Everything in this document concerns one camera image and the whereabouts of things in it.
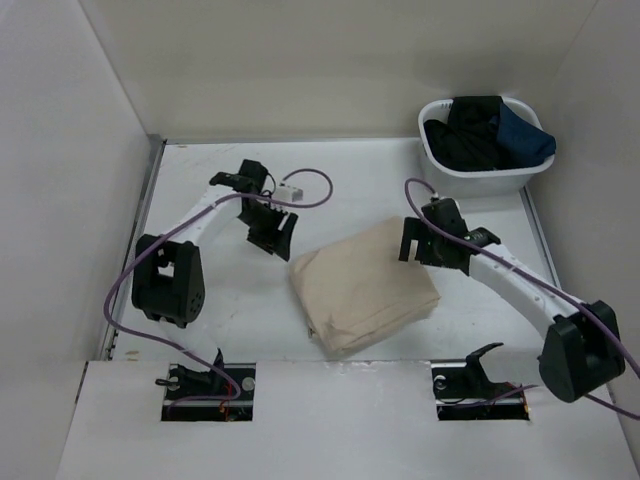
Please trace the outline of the beige drawstring trousers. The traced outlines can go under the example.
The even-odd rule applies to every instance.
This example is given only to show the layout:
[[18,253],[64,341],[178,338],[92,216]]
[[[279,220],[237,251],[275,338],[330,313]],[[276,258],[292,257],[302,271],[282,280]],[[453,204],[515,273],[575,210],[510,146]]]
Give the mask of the beige drawstring trousers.
[[331,357],[352,355],[427,317],[440,294],[419,263],[399,260],[404,219],[299,256],[289,278],[311,335]]

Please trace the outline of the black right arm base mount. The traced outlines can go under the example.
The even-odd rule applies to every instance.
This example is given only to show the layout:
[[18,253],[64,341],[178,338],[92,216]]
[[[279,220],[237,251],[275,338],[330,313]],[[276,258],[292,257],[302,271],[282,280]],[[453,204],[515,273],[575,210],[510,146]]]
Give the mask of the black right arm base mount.
[[440,421],[527,421],[525,392],[542,385],[535,353],[501,342],[464,357],[433,360],[430,368]]

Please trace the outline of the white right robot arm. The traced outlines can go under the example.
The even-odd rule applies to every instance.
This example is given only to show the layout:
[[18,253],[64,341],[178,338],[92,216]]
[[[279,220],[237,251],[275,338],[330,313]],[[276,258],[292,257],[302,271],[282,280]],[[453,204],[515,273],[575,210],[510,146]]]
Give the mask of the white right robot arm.
[[421,216],[403,221],[399,259],[458,270],[484,284],[518,311],[543,339],[538,356],[542,383],[559,400],[572,403],[626,369],[613,309],[591,304],[549,285],[523,265],[484,227],[467,228],[451,198],[432,198]]

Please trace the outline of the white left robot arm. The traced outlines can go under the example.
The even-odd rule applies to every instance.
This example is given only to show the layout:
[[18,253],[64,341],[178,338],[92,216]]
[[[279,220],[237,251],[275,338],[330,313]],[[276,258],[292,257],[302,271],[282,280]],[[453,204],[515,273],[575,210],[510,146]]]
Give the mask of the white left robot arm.
[[162,331],[157,342],[197,362],[181,369],[178,382],[189,381],[206,399],[233,384],[221,350],[199,316],[206,300],[203,255],[232,222],[247,229],[247,240],[269,255],[287,261],[298,220],[289,207],[302,203],[301,189],[276,182],[260,162],[244,160],[235,173],[219,172],[196,204],[167,233],[144,234],[136,243],[131,302]]

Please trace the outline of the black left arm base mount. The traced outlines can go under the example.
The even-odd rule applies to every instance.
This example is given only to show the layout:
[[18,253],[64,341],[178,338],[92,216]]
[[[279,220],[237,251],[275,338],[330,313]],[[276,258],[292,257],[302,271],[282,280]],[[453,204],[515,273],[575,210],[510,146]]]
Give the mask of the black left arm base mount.
[[214,365],[238,386],[218,373],[196,371],[171,364],[155,385],[163,389],[161,420],[164,422],[250,422],[253,420],[257,365],[225,363],[221,351]]

